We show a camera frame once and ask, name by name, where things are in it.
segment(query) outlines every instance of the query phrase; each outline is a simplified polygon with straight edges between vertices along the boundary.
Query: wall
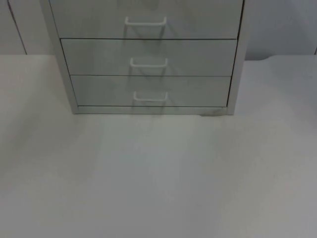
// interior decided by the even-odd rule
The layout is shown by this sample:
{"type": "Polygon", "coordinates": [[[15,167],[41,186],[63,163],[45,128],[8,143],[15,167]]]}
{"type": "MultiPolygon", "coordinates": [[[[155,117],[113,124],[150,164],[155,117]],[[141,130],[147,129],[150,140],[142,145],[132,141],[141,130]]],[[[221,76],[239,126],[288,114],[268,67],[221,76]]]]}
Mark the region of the wall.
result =
{"type": "Polygon", "coordinates": [[[315,53],[316,0],[256,0],[255,6],[247,59],[315,53]]]}
{"type": "Polygon", "coordinates": [[[27,53],[53,54],[39,0],[10,0],[10,3],[27,53]]]}
{"type": "Polygon", "coordinates": [[[0,0],[0,54],[25,54],[6,0],[0,0]]]}
{"type": "MultiPolygon", "coordinates": [[[[28,54],[52,54],[38,0],[10,0],[28,54]]],[[[248,60],[312,55],[317,48],[316,0],[254,0],[248,60]]]]}

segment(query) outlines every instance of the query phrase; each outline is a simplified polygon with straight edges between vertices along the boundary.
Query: drawer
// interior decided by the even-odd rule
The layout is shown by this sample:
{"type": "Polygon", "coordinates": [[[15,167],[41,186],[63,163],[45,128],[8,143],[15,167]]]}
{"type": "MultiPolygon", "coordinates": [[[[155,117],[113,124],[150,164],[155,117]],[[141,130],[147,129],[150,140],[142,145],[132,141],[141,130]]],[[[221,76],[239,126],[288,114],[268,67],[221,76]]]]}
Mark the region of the drawer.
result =
{"type": "Polygon", "coordinates": [[[61,40],[72,75],[231,76],[236,40],[61,40]]]}
{"type": "Polygon", "coordinates": [[[61,38],[237,39],[243,0],[51,0],[61,38]]]}
{"type": "Polygon", "coordinates": [[[79,106],[226,107],[230,77],[71,76],[79,106]]]}

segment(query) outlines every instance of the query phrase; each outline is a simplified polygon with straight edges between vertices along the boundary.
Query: metal drawer cabinet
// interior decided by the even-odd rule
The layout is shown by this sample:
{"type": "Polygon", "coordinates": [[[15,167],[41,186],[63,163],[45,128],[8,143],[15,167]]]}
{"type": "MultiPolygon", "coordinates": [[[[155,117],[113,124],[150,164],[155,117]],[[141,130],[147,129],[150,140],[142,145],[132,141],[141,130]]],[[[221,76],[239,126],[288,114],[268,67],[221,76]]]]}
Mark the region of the metal drawer cabinet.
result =
{"type": "Polygon", "coordinates": [[[252,0],[40,2],[73,113],[234,113],[252,0]]]}

